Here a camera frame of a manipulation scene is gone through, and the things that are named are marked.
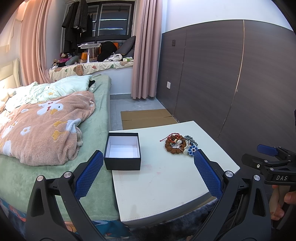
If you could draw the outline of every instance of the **open box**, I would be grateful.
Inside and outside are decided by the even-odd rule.
[[[104,161],[107,170],[140,170],[141,151],[138,133],[109,132]]]

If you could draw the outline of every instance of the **white tabletop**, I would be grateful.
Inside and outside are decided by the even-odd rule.
[[[112,132],[138,132],[141,149],[140,171],[112,171],[120,220],[131,220],[157,215],[208,192],[193,157],[171,154],[165,149],[165,138],[170,133],[191,136],[198,148],[224,171],[236,173],[239,166],[194,121]]]

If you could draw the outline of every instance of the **textured blue pad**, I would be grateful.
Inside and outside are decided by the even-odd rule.
[[[222,196],[222,183],[203,155],[197,150],[194,153],[194,164],[212,196],[218,200]]]
[[[257,151],[269,156],[276,156],[278,154],[278,151],[274,147],[264,146],[264,145],[258,145]]]
[[[87,167],[84,169],[83,173],[79,176],[79,178],[76,181],[74,194],[78,200],[81,197],[85,197],[87,195],[103,163],[103,153],[99,151],[89,162]]]

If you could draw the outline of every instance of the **metal screw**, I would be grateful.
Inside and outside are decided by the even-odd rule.
[[[227,171],[227,172],[225,173],[225,175],[226,175],[227,177],[233,177],[233,173],[232,173],[231,171]]]
[[[38,176],[38,177],[37,177],[37,181],[40,182],[40,181],[42,181],[42,180],[43,180],[43,176]]]
[[[258,175],[254,175],[254,179],[255,179],[256,181],[259,181],[259,180],[260,180],[260,177],[259,177]]]
[[[71,175],[72,175],[71,172],[65,172],[65,173],[64,173],[64,177],[65,177],[65,178],[69,178],[69,177],[71,177]]]

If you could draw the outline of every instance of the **cream headboard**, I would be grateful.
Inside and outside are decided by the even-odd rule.
[[[0,89],[18,88],[21,86],[18,65],[18,58],[0,65]]]

